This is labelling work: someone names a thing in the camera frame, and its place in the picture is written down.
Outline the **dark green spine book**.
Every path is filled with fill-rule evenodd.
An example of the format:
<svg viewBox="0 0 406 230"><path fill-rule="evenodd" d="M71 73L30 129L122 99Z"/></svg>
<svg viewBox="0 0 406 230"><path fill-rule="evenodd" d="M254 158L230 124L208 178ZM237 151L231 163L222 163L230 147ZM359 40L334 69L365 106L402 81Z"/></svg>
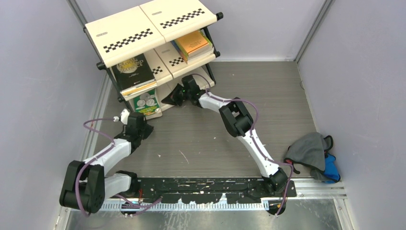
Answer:
<svg viewBox="0 0 406 230"><path fill-rule="evenodd" d="M146 120L162 116L162 109L155 89L149 90L130 100L135 112L142 113Z"/></svg>

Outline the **yellow book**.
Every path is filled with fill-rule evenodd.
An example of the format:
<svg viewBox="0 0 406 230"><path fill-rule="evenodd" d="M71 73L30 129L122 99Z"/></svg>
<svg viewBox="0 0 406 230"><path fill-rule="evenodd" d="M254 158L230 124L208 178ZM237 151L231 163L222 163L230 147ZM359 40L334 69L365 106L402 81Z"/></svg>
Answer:
<svg viewBox="0 0 406 230"><path fill-rule="evenodd" d="M131 87L126 90L122 90L122 91L120 91L120 94L123 97L126 97L126 96L133 95L135 93L138 93L138 92L143 92L145 90L153 89L153 88L157 87L157 85L158 85L157 82L154 81L154 82L146 83L144 85L139 85L139 86Z"/></svg>

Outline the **black Moon Sixpence book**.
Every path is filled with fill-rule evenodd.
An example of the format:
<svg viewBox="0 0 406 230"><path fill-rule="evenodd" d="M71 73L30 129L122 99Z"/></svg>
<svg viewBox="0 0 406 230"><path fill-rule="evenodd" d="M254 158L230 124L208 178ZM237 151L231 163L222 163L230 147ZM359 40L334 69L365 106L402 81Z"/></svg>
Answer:
<svg viewBox="0 0 406 230"><path fill-rule="evenodd" d="M132 57L110 67L121 93L155 81L144 54Z"/></svg>

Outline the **light green spine book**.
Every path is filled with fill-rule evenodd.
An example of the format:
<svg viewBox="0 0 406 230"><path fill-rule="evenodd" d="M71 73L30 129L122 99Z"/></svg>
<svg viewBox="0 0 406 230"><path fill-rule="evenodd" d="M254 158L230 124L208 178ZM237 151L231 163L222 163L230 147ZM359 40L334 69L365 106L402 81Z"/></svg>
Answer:
<svg viewBox="0 0 406 230"><path fill-rule="evenodd" d="M174 39L171 43L186 63L214 50L212 42L200 30Z"/></svg>

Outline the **cream three-tier shelf rack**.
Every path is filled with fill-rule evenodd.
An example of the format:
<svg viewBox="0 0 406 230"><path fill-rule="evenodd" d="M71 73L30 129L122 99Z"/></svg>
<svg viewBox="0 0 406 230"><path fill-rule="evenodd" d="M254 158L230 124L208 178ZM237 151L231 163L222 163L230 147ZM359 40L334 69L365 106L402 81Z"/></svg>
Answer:
<svg viewBox="0 0 406 230"><path fill-rule="evenodd" d="M149 91L123 97L110 67L144 54L157 82L159 102L181 77L203 73L214 86L216 80L209 63L220 56L208 27L223 18L198 0L153 0L84 25L84 33L100 58L97 68L105 70L118 93L118 100L134 111L131 99ZM186 63L171 41L201 30L212 42L213 53Z"/></svg>

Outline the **orange spine book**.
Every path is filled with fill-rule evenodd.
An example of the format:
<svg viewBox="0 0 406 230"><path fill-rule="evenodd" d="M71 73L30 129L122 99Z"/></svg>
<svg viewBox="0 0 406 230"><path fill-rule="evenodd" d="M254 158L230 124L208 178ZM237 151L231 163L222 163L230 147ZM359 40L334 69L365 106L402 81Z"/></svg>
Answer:
<svg viewBox="0 0 406 230"><path fill-rule="evenodd" d="M174 40L182 53L191 58L212 48L212 43L201 30L194 31Z"/></svg>

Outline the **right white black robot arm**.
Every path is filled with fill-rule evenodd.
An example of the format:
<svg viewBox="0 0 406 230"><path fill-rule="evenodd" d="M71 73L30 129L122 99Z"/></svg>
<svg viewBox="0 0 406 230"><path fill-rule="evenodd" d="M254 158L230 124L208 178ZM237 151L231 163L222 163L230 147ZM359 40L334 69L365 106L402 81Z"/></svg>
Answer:
<svg viewBox="0 0 406 230"><path fill-rule="evenodd" d="M161 102L181 106L184 101L190 101L199 108L219 113L228 134L237 138L254 159L267 193L279 196L288 187L290 179L259 139L255 130L258 118L249 113L245 106L248 102L238 97L222 98L211 93L209 88L201 89L194 77L193 74L183 77Z"/></svg>

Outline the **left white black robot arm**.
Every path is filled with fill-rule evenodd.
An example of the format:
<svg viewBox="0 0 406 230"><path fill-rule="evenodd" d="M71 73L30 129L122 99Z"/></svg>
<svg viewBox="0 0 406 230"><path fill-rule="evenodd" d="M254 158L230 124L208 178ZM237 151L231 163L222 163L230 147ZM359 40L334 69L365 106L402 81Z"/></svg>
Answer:
<svg viewBox="0 0 406 230"><path fill-rule="evenodd" d="M153 131L143 113L124 109L111 119L121 122L122 131L115 137L107 136L110 144L84 161L72 161L65 174L59 203L81 211L86 216L96 213L105 199L121 195L133 198L139 194L137 174L117 171L106 174L122 159L130 156Z"/></svg>

